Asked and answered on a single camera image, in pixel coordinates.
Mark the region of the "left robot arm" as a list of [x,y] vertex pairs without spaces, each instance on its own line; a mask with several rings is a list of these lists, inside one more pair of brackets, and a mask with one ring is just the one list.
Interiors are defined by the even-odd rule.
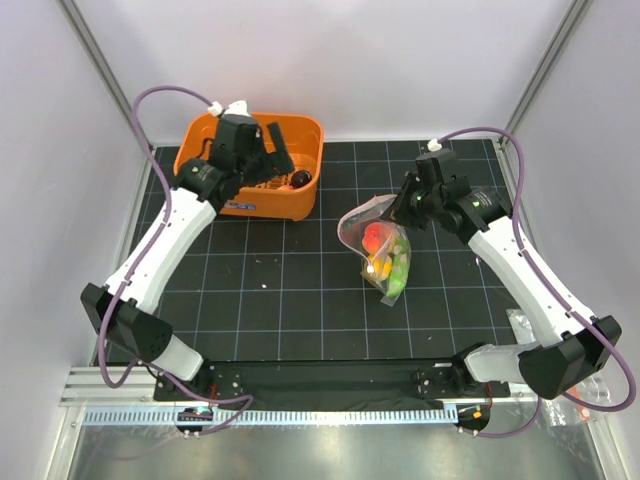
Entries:
[[88,284],[81,302],[99,344],[112,343],[135,360],[177,378],[190,400],[208,395],[209,372],[200,353],[155,316],[165,287],[200,233],[240,189],[293,171],[280,126],[265,126],[248,114],[224,111],[217,120],[208,158],[182,163],[165,202],[141,242],[101,286]]

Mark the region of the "orange plastic basket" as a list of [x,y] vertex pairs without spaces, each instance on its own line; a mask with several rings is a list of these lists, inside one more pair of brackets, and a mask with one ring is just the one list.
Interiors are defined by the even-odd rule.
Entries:
[[[267,151],[274,145],[267,125],[278,123],[288,153],[293,160],[294,173],[308,171],[312,178],[300,188],[283,189],[290,185],[292,175],[278,177],[270,182],[246,187],[221,210],[222,215],[249,216],[259,218],[288,219],[300,221],[311,213],[315,202],[321,172],[324,145],[324,130],[315,119],[305,115],[283,113],[253,113],[263,129]],[[213,138],[218,119],[209,113],[196,117],[188,127],[182,145],[176,155],[173,174],[179,167],[198,155],[206,138]]]

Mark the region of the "dark purple toy fruit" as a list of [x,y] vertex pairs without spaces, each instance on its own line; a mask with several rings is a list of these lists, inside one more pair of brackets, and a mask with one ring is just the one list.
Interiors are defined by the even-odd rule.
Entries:
[[308,185],[313,179],[313,175],[308,170],[295,171],[290,179],[290,185],[293,189],[300,189]]

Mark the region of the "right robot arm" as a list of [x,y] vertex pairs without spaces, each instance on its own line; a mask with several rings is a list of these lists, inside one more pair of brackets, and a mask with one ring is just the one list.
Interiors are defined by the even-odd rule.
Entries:
[[553,400],[600,371],[622,328],[576,300],[512,223],[512,207],[491,187],[471,187],[456,153],[444,148],[415,160],[401,190],[383,213],[412,230],[431,222],[455,235],[499,278],[532,327],[534,339],[519,347],[467,349],[450,372],[453,389],[475,395],[489,381],[523,383]]

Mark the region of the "yellow orange toy fruit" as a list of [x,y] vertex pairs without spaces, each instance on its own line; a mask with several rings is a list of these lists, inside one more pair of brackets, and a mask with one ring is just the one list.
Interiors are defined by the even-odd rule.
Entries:
[[383,282],[388,279],[393,268],[390,255],[370,255],[366,266],[367,275],[374,281]]

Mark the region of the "peach toy fruit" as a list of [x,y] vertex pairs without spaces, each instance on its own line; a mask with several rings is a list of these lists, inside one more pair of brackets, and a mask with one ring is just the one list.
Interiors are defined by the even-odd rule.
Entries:
[[365,227],[362,238],[362,247],[370,254],[375,255],[387,243],[393,233],[393,228],[381,221],[372,222]]

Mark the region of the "small green toy vegetable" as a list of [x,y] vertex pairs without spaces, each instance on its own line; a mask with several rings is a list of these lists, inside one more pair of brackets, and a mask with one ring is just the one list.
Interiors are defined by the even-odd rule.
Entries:
[[398,257],[406,253],[408,250],[409,250],[408,240],[405,237],[396,236],[393,242],[393,248],[390,250],[390,252],[395,257]]

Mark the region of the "long green toy vegetable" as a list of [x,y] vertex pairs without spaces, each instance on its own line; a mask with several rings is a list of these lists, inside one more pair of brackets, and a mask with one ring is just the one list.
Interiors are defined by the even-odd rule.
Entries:
[[387,278],[386,295],[388,297],[396,297],[402,293],[407,284],[409,268],[410,264],[406,261],[397,259],[393,262]]

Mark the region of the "black base bar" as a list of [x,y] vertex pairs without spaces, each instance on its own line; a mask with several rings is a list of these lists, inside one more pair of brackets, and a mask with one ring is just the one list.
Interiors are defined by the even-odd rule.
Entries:
[[506,383],[478,383],[451,358],[206,361],[185,386],[208,399],[250,395],[252,410],[284,412],[427,410],[510,396]]

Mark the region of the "pink dotted zip bag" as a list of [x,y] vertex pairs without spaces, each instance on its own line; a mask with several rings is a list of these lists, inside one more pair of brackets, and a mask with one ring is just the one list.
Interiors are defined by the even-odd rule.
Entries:
[[376,195],[339,220],[337,236],[361,257],[361,276],[381,294],[381,303],[393,306],[409,277],[411,246],[405,230],[382,218],[395,194]]

